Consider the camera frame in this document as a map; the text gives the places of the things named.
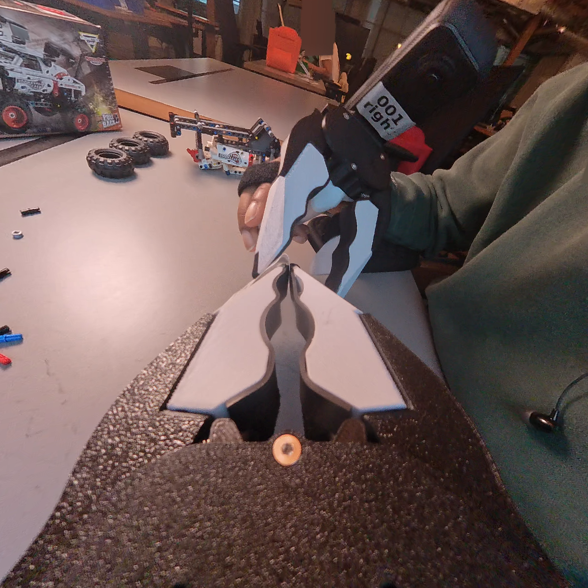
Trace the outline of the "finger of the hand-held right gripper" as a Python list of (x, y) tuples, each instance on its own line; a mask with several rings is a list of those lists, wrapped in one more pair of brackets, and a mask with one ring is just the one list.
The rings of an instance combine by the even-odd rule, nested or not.
[(263, 273), (289, 246), (293, 228), (331, 209), (331, 186), (325, 158), (307, 143), (269, 190), (256, 244), (253, 277)]
[(379, 210), (357, 201), (342, 210), (339, 243), (332, 253), (328, 287), (344, 298), (371, 258)]

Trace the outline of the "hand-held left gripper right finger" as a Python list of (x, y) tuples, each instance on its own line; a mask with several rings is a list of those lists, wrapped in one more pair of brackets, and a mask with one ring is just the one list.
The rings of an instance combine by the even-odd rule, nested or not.
[(305, 339), (302, 375), (351, 411), (408, 407), (362, 321), (363, 313), (297, 265), (290, 265), (296, 325)]

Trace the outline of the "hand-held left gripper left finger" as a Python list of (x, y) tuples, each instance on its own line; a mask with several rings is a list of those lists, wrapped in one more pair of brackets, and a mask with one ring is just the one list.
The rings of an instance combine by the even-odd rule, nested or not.
[(271, 266), (225, 302), (167, 400), (181, 412), (277, 412), (270, 338), (281, 324), (289, 266)]

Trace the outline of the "white sticker sheet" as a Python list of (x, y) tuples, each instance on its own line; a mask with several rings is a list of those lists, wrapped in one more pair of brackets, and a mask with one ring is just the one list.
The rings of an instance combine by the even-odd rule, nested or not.
[[(278, 235), (277, 233), (261, 232), (254, 257), (252, 277), (257, 278), (274, 263), (277, 263), (283, 252), (289, 247), (292, 239), (289, 234)], [(340, 237), (328, 241), (314, 256), (309, 275), (328, 275), (336, 266), (332, 260), (336, 248), (340, 244)]]

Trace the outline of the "toy truck chassis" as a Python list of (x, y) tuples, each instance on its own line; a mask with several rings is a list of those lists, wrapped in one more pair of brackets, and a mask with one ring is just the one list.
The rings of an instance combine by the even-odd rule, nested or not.
[(227, 175), (243, 175), (254, 164), (273, 161), (281, 154), (281, 142), (271, 127), (258, 119), (251, 128), (242, 128), (224, 122), (169, 113), (173, 138), (183, 130), (196, 133), (194, 149), (188, 154), (202, 170), (223, 169)]

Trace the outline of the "pile of small toy parts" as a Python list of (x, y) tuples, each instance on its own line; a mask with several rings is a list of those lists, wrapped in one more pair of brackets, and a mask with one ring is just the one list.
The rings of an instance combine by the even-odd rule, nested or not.
[(13, 333), (12, 329), (8, 325), (1, 326), (1, 366), (9, 366), (12, 363), (10, 357), (2, 353), (2, 349), (5, 346), (15, 345), (21, 343), (24, 340), (22, 334)]

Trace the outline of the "grey desk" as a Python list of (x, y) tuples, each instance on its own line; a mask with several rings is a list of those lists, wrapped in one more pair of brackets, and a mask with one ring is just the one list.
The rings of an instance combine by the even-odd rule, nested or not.
[[(1, 576), (61, 496), (92, 431), (129, 382), (251, 279), (236, 221), (238, 179), (201, 173), (170, 140), (126, 180), (87, 152), (163, 121), (122, 110), (92, 134), (1, 168), (1, 325), (24, 340), (1, 367)], [(41, 214), (22, 217), (21, 209)], [(15, 240), (12, 231), (24, 237)]]

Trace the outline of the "person's right hand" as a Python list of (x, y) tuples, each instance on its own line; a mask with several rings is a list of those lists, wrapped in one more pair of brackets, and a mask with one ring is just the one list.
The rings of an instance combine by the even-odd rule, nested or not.
[(267, 182), (258, 186), (249, 186), (239, 196), (238, 228), (248, 252), (256, 251), (270, 187), (271, 184)]

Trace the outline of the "grey background table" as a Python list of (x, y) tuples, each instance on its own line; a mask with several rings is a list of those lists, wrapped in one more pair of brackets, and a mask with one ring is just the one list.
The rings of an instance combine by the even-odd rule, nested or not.
[(299, 119), (334, 103), (318, 94), (211, 58), (110, 61), (109, 69), (114, 88), (194, 88), (211, 91), (219, 98), (237, 100), (258, 111), (281, 139)]

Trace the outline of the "orange crate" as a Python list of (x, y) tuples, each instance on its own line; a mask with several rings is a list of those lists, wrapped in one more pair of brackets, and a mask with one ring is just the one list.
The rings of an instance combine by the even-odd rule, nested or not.
[(287, 26), (269, 28), (266, 65), (269, 68), (294, 73), (302, 39), (297, 31)]

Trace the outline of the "black toy tyre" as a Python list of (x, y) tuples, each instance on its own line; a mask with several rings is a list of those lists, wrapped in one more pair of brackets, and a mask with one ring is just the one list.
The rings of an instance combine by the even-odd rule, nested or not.
[(109, 142), (109, 147), (123, 151), (133, 160), (134, 165), (146, 165), (151, 160), (151, 151), (148, 145), (140, 139), (116, 138)]
[(142, 141), (149, 149), (151, 156), (166, 156), (169, 143), (166, 137), (152, 130), (140, 130), (133, 133), (132, 138)]
[(97, 175), (108, 179), (122, 179), (133, 175), (134, 160), (116, 148), (96, 148), (88, 152), (86, 162)]

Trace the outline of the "wooden table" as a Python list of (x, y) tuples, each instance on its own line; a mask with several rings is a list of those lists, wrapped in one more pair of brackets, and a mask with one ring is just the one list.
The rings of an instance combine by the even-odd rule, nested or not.
[(250, 128), (261, 114), (234, 99), (219, 98), (211, 91), (194, 88), (173, 89), (154, 86), (139, 89), (115, 88), (120, 107), (152, 116), (164, 121), (170, 112), (182, 116), (197, 112), (202, 119), (224, 122), (233, 126)]

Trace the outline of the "person's torso green sweatshirt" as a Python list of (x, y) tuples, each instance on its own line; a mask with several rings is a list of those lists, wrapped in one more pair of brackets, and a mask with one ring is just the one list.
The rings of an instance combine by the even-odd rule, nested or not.
[(526, 525), (575, 587), (587, 587), (587, 192), (559, 190), (494, 240), (487, 218), (464, 267), (428, 291), (449, 386), (474, 420)]

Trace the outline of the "toy truck box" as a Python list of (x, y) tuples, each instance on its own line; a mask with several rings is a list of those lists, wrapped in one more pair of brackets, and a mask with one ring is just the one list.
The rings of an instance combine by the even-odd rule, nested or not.
[(100, 26), (1, 1), (1, 138), (121, 128)]

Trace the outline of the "black wired earphone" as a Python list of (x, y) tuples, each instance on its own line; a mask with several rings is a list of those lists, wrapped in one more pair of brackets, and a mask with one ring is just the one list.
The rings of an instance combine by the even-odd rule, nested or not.
[(574, 389), (582, 383), (585, 379), (587, 379), (587, 372), (581, 374), (572, 382), (569, 383), (568, 386), (560, 393), (559, 397), (557, 398), (556, 404), (553, 409), (550, 411), (549, 414), (541, 413), (539, 411), (533, 411), (530, 413), (528, 417), (528, 422), (537, 430), (546, 433), (554, 432), (559, 426), (561, 422), (561, 413), (564, 404), (564, 400), (566, 396), (574, 391)]

